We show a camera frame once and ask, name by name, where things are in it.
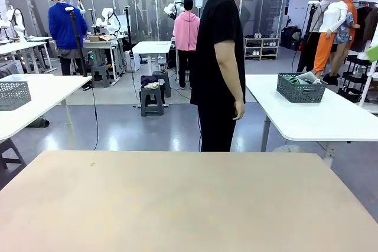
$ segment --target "pink hoodie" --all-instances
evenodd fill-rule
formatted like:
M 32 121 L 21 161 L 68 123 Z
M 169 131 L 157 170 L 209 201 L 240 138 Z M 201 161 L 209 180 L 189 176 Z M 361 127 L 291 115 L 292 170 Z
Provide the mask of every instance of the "pink hoodie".
M 194 51 L 197 46 L 200 19 L 194 13 L 185 11 L 175 20 L 173 36 L 178 50 Z

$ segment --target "orange shirt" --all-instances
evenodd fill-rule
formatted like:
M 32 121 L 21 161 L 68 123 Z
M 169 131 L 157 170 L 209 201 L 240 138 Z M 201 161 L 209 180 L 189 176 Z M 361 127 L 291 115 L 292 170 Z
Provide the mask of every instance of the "orange shirt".
M 348 5 L 348 12 L 352 13 L 353 22 L 356 24 L 357 23 L 357 9 L 354 6 L 353 1 L 352 0 L 344 0 L 344 2 Z M 356 29 L 350 28 L 350 35 L 352 36 L 352 40 L 350 41 L 350 44 L 353 43 L 355 34 L 356 34 Z

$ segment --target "man in black t-shirt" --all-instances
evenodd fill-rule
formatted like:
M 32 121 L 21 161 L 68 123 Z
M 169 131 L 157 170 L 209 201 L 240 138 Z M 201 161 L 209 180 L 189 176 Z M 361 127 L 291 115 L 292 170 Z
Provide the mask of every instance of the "man in black t-shirt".
M 190 70 L 191 103 L 198 106 L 202 152 L 229 152 L 245 112 L 243 28 L 235 0 L 208 0 Z

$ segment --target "gray plastic basket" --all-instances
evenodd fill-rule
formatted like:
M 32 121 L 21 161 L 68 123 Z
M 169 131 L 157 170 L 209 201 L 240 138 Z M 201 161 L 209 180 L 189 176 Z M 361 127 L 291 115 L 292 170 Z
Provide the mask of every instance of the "gray plastic basket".
M 279 73 L 277 91 L 291 103 L 319 103 L 323 98 L 326 82 L 315 85 L 295 85 L 285 77 L 298 76 L 302 73 Z
M 15 110 L 30 100 L 28 82 L 0 82 L 0 110 Z

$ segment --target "orange pants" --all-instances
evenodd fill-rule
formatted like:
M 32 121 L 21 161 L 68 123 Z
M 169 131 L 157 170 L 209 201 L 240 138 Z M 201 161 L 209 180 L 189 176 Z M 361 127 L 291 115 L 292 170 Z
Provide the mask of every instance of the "orange pants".
M 327 33 L 322 32 L 320 35 L 318 48 L 317 48 L 317 55 L 315 56 L 315 72 L 318 73 L 325 69 L 327 65 L 328 58 L 331 53 L 332 45 L 335 40 L 336 34 L 333 32 L 330 38 L 325 38 Z

